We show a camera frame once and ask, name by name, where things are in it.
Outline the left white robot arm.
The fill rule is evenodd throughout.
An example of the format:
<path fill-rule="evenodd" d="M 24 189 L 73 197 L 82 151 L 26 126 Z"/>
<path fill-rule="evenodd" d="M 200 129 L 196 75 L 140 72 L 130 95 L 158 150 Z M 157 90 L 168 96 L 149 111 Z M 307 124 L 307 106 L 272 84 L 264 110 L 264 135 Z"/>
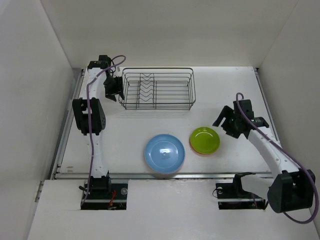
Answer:
<path fill-rule="evenodd" d="M 72 100 L 76 127 L 84 136 L 90 155 L 87 185 L 80 187 L 85 198 L 95 192 L 104 199 L 112 192 L 109 167 L 102 147 L 103 130 L 107 120 L 99 97 L 103 91 L 106 91 L 107 97 L 112 101 L 117 100 L 117 95 L 124 96 L 122 80 L 115 76 L 115 73 L 125 60 L 126 56 L 121 54 L 113 58 L 100 55 L 98 60 L 91 61 L 85 72 L 84 90 L 78 98 Z"/>

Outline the wire dish rack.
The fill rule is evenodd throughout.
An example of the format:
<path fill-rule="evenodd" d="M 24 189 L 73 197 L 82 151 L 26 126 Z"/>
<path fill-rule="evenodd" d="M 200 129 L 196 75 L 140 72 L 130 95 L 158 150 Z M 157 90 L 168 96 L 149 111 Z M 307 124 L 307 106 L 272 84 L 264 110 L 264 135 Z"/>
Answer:
<path fill-rule="evenodd" d="M 190 67 L 126 67 L 122 70 L 126 110 L 190 110 L 196 102 Z"/>

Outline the orange plate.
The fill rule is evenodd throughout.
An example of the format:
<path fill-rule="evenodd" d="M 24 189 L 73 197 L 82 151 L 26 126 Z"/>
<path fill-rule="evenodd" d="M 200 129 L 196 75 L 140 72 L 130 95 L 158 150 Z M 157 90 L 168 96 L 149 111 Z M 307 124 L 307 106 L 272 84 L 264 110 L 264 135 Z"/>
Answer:
<path fill-rule="evenodd" d="M 213 154 L 215 154 L 217 151 L 211 151 L 211 152 L 208 152 L 208 153 L 203 153 L 203 152 L 199 152 L 197 151 L 191 144 L 190 144 L 190 149 L 192 150 L 193 153 L 201 156 L 201 157 L 208 157 L 208 156 L 211 156 Z"/>

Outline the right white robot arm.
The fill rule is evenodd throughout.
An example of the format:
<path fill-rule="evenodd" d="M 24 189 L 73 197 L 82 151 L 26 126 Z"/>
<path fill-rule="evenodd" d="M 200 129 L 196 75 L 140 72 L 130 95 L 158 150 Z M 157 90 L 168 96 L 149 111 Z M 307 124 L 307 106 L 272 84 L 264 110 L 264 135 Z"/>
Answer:
<path fill-rule="evenodd" d="M 236 100 L 233 107 L 224 106 L 213 126 L 221 126 L 235 139 L 240 135 L 258 150 L 272 174 L 272 181 L 253 172 L 237 173 L 232 183 L 220 184 L 223 194 L 233 199 L 260 197 L 276 213 L 314 207 L 320 199 L 314 173 L 291 157 L 274 138 L 263 117 L 256 117 L 249 99 Z"/>

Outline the blue plate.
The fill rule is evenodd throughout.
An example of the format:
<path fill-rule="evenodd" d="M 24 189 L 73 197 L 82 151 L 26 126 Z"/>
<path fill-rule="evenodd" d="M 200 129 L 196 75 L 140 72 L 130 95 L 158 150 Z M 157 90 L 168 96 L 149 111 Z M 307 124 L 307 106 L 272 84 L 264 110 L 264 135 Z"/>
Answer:
<path fill-rule="evenodd" d="M 144 149 L 146 164 L 160 174 L 173 174 L 180 170 L 186 157 L 182 142 L 170 134 L 151 138 Z"/>

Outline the green plate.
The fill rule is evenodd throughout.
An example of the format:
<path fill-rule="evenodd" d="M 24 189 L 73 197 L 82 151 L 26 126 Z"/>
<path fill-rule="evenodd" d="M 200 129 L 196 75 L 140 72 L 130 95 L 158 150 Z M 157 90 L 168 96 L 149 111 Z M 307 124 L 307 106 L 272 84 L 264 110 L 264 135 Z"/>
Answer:
<path fill-rule="evenodd" d="M 191 133 L 189 142 L 198 152 L 209 153 L 218 150 L 220 137 L 212 128 L 198 127 Z"/>

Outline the pink plate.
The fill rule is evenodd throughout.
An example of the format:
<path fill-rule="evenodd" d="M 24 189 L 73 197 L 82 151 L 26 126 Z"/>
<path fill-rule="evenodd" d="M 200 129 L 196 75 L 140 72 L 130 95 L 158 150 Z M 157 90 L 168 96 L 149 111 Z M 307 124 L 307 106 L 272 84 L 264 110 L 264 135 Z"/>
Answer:
<path fill-rule="evenodd" d="M 178 173 L 178 172 L 182 169 L 182 167 L 184 166 L 184 163 L 185 163 L 185 160 L 184 160 L 183 162 L 181 162 L 181 164 L 180 164 L 179 167 L 175 170 L 174 173 Z"/>

